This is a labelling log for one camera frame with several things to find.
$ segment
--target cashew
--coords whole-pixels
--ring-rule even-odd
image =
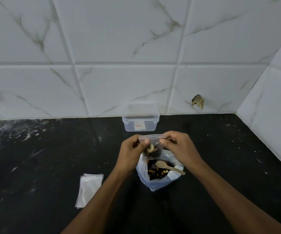
[[[147,149],[147,152],[148,152],[148,153],[152,153],[153,151],[154,151],[154,145],[151,144],[151,145],[150,145],[150,148]]]

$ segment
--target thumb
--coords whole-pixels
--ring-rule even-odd
[[[160,144],[166,147],[167,149],[171,150],[172,152],[174,149],[176,149],[176,144],[172,143],[171,141],[167,139],[160,139],[159,140]]]
[[[145,139],[144,141],[140,142],[140,144],[135,148],[135,151],[137,151],[139,154],[141,154],[150,144],[149,139]]]

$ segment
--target hand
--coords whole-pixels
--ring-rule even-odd
[[[146,139],[140,144],[136,144],[139,135],[133,135],[121,144],[118,160],[114,170],[121,174],[128,175],[136,168],[141,153],[148,147],[150,140]]]
[[[189,169],[197,169],[204,164],[188,134],[168,131],[164,135],[166,139],[160,139],[159,143],[169,149],[181,164]]]

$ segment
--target container lid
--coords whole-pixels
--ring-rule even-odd
[[[122,107],[122,121],[159,121],[160,113],[155,103],[126,103]]]

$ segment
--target wooden spoon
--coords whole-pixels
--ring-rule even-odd
[[[182,175],[185,175],[185,172],[181,171],[181,170],[178,170],[176,168],[173,168],[173,167],[170,167],[168,165],[166,165],[166,163],[164,161],[156,161],[156,166],[159,167],[159,168],[165,168],[165,169],[169,169],[171,171],[174,171],[174,172],[178,172]]]

